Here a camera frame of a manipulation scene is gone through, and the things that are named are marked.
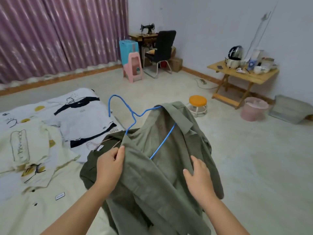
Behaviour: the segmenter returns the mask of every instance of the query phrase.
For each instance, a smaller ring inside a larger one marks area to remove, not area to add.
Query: clothing label
[[[58,199],[60,199],[60,198],[63,198],[64,196],[65,196],[65,192],[63,192],[63,193],[57,195],[57,196],[55,197],[55,200],[58,200]]]
[[[97,151],[100,151],[100,149],[103,148],[103,145],[100,145],[97,149]]]

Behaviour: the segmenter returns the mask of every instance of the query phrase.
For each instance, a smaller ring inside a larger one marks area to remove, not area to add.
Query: black office chair
[[[168,60],[171,58],[172,46],[174,43],[175,36],[176,36],[175,30],[160,31],[156,38],[157,40],[155,43],[154,55],[146,53],[146,49],[145,49],[144,56],[147,57],[152,63],[155,62],[157,64],[156,72],[158,72],[158,66],[160,62],[166,61],[167,65],[170,67]],[[151,76],[149,73],[145,71],[145,57],[143,59],[143,71],[150,77],[157,79],[157,74],[155,76]]]

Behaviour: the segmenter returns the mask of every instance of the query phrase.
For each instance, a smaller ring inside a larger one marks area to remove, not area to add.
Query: white wall
[[[247,50],[261,17],[273,10],[277,0],[129,0],[129,3],[131,32],[138,32],[141,23],[155,23],[157,31],[176,30],[174,45],[184,66],[221,78],[221,73],[206,66],[224,59],[233,46],[242,45]],[[260,47],[280,64],[280,74],[262,86],[254,86],[252,91],[270,98],[284,94],[313,104],[309,94],[313,84],[312,6],[313,0],[279,0]],[[241,87],[247,85],[236,79],[231,82]]]

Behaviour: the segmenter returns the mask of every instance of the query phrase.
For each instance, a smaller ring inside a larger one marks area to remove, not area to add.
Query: olive green jacket
[[[220,177],[211,157],[211,146],[190,111],[181,102],[161,104],[152,110],[143,127],[108,135],[99,152],[91,152],[80,177],[86,188],[96,181],[96,160],[118,141],[125,146],[120,180],[104,204],[110,225],[120,235],[148,235],[155,225],[163,235],[207,235],[202,209],[190,194],[183,169],[193,173],[190,155],[207,165],[216,195],[224,197]],[[177,125],[160,146],[174,123]]]

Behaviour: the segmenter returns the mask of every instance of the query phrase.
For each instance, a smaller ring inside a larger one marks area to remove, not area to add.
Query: pink curtain
[[[120,59],[127,0],[44,0],[71,70]]]
[[[0,0],[0,83],[120,59],[127,0]]]
[[[0,83],[70,71],[42,0],[0,0]]]

